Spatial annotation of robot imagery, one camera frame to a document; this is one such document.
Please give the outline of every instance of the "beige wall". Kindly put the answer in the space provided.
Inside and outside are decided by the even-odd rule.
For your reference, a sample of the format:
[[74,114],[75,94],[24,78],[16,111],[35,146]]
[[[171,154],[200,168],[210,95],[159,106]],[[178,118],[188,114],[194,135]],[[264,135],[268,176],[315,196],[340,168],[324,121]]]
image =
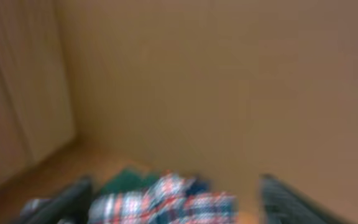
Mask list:
[[57,1],[80,133],[202,172],[256,214],[271,172],[358,222],[358,1]]

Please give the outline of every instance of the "folded clothing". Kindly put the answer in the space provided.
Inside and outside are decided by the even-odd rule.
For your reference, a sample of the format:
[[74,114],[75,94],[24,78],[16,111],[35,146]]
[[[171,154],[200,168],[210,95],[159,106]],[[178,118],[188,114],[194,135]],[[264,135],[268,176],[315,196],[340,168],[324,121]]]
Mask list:
[[235,223],[235,198],[226,193],[186,196],[190,186],[176,174],[161,177],[146,192],[104,195],[89,210],[89,224]]

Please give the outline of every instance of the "clothing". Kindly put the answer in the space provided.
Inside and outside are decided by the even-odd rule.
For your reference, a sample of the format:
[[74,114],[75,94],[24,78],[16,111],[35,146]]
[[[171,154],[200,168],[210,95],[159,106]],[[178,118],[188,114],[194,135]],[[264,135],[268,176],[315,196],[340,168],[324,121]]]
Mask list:
[[203,193],[187,197],[189,187],[178,175],[167,174],[146,192],[104,195],[93,202],[88,223],[236,222],[233,196]]

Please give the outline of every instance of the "wooden cabinet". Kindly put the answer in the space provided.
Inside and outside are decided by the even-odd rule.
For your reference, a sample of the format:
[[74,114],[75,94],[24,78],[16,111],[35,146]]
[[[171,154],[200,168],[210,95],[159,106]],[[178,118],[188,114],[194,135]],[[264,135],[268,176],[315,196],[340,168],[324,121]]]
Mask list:
[[0,113],[0,183],[75,137],[53,0],[0,0]]

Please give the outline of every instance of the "checkered cloth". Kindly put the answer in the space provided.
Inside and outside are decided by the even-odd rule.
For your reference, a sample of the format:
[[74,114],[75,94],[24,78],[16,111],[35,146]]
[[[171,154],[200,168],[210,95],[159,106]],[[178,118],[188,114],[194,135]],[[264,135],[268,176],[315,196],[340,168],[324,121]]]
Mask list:
[[233,196],[205,193],[185,197],[185,180],[163,176],[146,193],[105,195],[93,202],[89,224],[104,223],[235,223]]

